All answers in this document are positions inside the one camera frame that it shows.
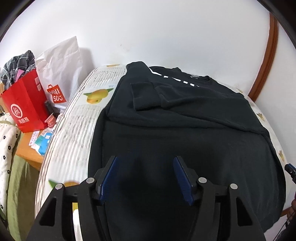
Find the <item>brown wooden wall trim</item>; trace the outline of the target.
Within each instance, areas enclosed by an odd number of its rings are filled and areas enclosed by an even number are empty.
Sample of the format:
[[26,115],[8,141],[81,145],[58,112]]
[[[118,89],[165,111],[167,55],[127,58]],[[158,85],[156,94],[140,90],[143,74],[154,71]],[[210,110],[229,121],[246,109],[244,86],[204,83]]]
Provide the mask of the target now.
[[269,13],[269,32],[264,57],[254,84],[252,85],[252,88],[248,94],[248,97],[253,102],[255,102],[259,97],[273,66],[273,61],[278,46],[278,35],[278,21],[272,13]]

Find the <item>white black dotted cloth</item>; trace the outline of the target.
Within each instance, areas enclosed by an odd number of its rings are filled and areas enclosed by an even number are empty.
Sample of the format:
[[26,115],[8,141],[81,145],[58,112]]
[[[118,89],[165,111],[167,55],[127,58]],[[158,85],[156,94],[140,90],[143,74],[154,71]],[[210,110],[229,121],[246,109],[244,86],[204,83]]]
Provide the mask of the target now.
[[9,113],[1,116],[0,132],[0,168],[1,168],[1,217],[6,219],[7,198],[9,179],[11,174],[11,163],[13,160],[13,150],[20,136],[20,130]]

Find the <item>black sweatshirt white lettering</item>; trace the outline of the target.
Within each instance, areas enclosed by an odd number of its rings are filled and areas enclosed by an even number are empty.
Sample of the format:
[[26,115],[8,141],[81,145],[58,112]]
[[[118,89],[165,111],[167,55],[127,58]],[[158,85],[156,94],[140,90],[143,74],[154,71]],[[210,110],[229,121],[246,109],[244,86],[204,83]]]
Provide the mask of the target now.
[[268,130],[240,93],[179,68],[126,66],[97,120],[88,174],[117,156],[117,182],[105,209],[112,240],[184,240],[194,211],[173,169],[181,156],[213,184],[232,183],[263,231],[279,219],[285,175]]

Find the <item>wooden side table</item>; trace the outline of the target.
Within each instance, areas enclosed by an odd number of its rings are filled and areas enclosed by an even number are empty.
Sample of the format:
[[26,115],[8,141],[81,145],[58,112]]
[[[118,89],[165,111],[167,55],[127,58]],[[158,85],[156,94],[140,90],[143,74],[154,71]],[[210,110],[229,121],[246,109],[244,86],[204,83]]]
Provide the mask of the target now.
[[29,146],[32,134],[33,132],[21,133],[20,140],[18,141],[18,147],[16,149],[16,155],[23,158],[36,170],[40,171],[44,157]]

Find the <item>plaid grey cloth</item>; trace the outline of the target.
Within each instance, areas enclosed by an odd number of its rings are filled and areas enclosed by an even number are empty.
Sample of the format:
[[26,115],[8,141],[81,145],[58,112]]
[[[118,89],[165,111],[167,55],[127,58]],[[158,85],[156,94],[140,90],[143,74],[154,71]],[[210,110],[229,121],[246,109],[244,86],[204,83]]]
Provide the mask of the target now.
[[19,76],[21,78],[35,68],[35,56],[30,50],[11,58],[1,69],[1,82],[4,85],[4,90],[7,90],[16,82],[19,70],[23,71]]

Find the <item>blue white small packets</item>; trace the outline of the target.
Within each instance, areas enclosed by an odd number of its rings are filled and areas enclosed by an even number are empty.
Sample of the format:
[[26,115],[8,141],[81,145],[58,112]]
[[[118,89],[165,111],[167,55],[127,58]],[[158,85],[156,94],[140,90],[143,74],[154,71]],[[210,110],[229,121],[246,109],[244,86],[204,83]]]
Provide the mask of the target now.
[[46,154],[47,147],[53,134],[52,128],[46,128],[43,131],[34,131],[29,141],[29,146],[39,155]]

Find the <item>olive green fabric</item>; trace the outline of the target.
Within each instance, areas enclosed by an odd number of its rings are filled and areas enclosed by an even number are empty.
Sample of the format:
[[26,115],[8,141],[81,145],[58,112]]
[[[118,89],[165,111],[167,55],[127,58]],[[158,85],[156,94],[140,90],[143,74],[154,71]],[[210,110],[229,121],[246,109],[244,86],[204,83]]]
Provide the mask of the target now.
[[15,240],[26,240],[35,219],[35,195],[41,164],[24,159],[16,154],[20,133],[13,148],[9,164],[9,179],[6,190],[7,229]]

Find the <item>white paper shopping bag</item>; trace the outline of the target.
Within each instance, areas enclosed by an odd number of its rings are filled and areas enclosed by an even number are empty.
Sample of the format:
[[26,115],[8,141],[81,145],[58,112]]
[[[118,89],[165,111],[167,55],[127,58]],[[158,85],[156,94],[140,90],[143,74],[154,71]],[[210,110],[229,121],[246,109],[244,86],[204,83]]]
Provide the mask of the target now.
[[64,111],[86,77],[77,38],[44,51],[35,58],[35,65],[48,101]]

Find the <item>red paper shopping bag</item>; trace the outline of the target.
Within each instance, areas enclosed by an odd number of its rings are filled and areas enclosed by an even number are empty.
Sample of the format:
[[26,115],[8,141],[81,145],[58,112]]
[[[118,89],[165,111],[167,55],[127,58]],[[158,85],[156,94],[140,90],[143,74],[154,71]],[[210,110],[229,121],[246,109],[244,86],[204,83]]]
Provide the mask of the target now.
[[50,116],[36,69],[31,70],[5,90],[1,97],[13,120],[23,133],[44,130]]

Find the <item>fruit print table cloth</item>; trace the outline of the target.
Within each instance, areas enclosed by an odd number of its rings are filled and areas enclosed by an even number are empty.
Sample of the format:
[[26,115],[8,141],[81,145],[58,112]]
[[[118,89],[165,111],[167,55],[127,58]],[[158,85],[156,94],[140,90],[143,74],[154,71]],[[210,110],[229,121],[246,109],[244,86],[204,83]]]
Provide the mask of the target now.
[[[286,204],[286,198],[278,199],[275,191],[288,195],[292,182],[284,171],[287,161],[278,137],[258,106],[240,90],[217,82],[209,76],[192,75],[182,72],[179,68],[148,67],[142,62],[139,65],[142,72],[153,77],[167,78],[171,85],[180,83],[190,87],[218,87],[219,91],[225,90],[242,97],[243,104],[239,109],[230,104],[227,104],[227,108],[232,115],[239,113],[246,121],[255,120],[267,136],[262,138],[255,133],[242,132],[246,146],[234,150],[226,149],[226,154],[234,154],[241,159],[241,167],[231,163],[230,158],[214,156],[214,152],[224,144],[221,138],[214,140],[213,150],[202,149],[197,140],[203,132],[209,135],[209,129],[197,128],[187,135],[176,132],[166,137],[166,140],[172,141],[172,150],[180,154],[194,155],[196,151],[201,151],[200,159],[195,160],[195,163],[203,165],[203,173],[215,183],[224,184],[233,177],[239,178],[238,186],[243,189],[244,196],[256,213],[263,230],[272,227],[278,220],[278,213]],[[94,165],[90,154],[98,152],[98,148],[93,145],[97,119],[118,92],[120,80],[128,71],[130,65],[102,66],[94,69],[59,117],[39,175],[36,213],[41,210],[55,183],[80,183],[90,173],[90,167]],[[263,140],[263,148],[259,146],[260,140]]]

